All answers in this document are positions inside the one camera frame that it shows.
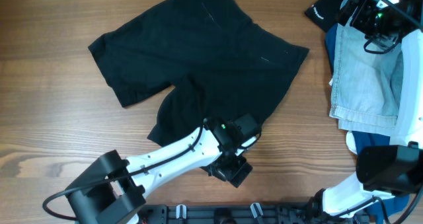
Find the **black shorts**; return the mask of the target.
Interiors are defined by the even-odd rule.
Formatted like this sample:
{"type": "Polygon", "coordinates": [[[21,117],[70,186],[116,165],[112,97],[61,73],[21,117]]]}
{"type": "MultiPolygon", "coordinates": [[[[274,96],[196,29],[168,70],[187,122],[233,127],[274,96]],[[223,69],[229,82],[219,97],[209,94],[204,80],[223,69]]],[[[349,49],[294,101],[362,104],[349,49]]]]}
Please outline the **black shorts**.
{"type": "Polygon", "coordinates": [[[309,52],[255,24],[235,0],[166,0],[88,49],[123,107],[170,89],[148,136],[160,146],[209,118],[250,114],[262,134],[309,52]]]}

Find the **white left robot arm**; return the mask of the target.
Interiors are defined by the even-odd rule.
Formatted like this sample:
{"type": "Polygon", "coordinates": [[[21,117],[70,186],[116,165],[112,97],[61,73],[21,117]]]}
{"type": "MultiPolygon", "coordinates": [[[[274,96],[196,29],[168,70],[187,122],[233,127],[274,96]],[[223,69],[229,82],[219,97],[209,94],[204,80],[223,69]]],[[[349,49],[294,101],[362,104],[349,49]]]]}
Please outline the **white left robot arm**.
{"type": "Polygon", "coordinates": [[[261,134],[250,114],[225,122],[209,118],[186,137],[154,152],[121,158],[101,155],[67,188],[78,223],[137,223],[138,212],[158,187],[196,169],[239,187],[252,166],[243,153],[261,134]]]}

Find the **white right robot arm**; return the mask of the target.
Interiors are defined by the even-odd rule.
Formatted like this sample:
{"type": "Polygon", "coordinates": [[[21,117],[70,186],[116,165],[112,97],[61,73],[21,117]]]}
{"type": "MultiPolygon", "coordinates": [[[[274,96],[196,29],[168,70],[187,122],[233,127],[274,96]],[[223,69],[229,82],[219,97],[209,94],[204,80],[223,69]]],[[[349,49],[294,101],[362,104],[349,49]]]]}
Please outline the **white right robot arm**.
{"type": "Polygon", "coordinates": [[[307,216],[406,219],[422,197],[422,0],[318,0],[305,14],[327,34],[329,114],[358,157],[307,216]]]}

